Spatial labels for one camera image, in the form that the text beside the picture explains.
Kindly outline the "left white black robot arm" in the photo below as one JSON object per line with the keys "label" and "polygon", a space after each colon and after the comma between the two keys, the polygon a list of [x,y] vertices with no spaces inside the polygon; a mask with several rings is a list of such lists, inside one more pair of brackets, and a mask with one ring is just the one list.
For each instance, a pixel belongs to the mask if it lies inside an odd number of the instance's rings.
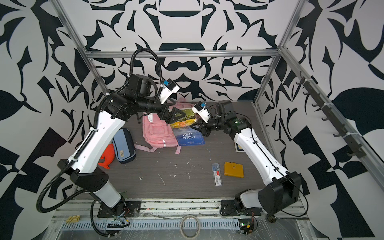
{"label": "left white black robot arm", "polygon": [[[144,89],[145,77],[133,73],[135,58],[141,52],[151,54],[157,62],[160,89],[156,90],[154,97],[150,97],[149,92]],[[67,160],[59,162],[58,166],[61,170],[40,193],[36,203],[37,211],[40,213],[52,212],[74,197],[82,193],[90,193],[97,202],[101,203],[103,210],[107,210],[110,215],[122,215],[127,207],[125,200],[111,184],[108,174],[99,168],[99,159],[118,130],[131,116],[139,112],[157,114],[167,124],[183,118],[185,114],[182,111],[177,108],[170,109],[166,103],[168,98],[178,90],[179,86],[175,82],[164,80],[159,57],[154,51],[147,48],[136,50],[131,56],[130,73],[126,82],[102,99],[97,107],[94,123],[87,138]],[[82,190],[52,207],[43,207],[43,199],[48,190],[63,174],[70,175],[70,179]]]}

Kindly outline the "blue animal farm book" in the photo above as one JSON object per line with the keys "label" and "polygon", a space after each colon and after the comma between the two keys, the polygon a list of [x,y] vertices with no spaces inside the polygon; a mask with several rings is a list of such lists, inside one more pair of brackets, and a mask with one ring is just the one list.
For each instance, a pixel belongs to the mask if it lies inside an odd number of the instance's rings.
{"label": "blue animal farm book", "polygon": [[199,131],[192,129],[191,125],[197,122],[197,117],[191,108],[182,109],[186,115],[177,122],[170,124],[179,146],[204,145],[205,140]]}

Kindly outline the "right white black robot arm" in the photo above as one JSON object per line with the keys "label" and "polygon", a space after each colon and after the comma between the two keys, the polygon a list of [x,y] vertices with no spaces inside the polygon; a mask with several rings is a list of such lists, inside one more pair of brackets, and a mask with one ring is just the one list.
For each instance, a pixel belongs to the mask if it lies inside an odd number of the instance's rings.
{"label": "right white black robot arm", "polygon": [[200,118],[192,126],[207,137],[212,131],[223,131],[238,144],[258,170],[265,187],[247,190],[238,195],[240,209],[262,208],[268,215],[283,211],[296,203],[301,192],[302,179],[296,172],[289,172],[269,152],[257,137],[252,122],[245,115],[235,112],[231,101],[214,105],[212,115],[206,103],[198,102],[192,108]]}

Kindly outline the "pink student backpack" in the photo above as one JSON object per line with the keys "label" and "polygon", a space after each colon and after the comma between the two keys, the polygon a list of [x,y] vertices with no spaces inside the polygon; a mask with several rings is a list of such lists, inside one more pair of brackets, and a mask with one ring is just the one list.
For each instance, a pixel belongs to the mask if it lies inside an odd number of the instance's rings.
{"label": "pink student backpack", "polygon": [[177,147],[175,154],[179,155],[181,152],[182,147],[179,146],[171,126],[160,120],[157,114],[144,116],[143,137],[152,148],[135,144],[136,150],[152,153],[160,148]]}

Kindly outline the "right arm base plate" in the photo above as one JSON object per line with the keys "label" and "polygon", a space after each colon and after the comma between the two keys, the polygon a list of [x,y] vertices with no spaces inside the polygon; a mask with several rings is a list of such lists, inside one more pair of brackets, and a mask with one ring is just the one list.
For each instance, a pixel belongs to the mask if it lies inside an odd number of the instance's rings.
{"label": "right arm base plate", "polygon": [[262,208],[238,208],[235,200],[221,200],[220,215],[228,216],[260,216]]}

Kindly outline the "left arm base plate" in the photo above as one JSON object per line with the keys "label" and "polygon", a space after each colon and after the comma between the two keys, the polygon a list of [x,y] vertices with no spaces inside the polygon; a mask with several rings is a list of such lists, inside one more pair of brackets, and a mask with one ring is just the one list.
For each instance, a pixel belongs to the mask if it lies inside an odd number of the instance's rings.
{"label": "left arm base plate", "polygon": [[131,218],[136,217],[140,213],[141,201],[119,201],[113,208],[108,207],[105,203],[101,202],[98,218]]}

